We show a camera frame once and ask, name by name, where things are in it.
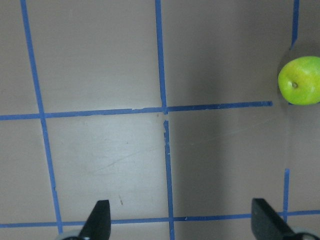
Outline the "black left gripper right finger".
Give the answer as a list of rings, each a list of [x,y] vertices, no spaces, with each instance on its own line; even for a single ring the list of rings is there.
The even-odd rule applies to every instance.
[[[256,240],[293,240],[296,235],[264,198],[251,201],[251,231]]]

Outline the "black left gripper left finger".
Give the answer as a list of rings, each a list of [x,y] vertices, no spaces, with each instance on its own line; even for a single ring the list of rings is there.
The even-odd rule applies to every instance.
[[[111,235],[109,200],[98,200],[77,238],[80,240],[108,240]]]

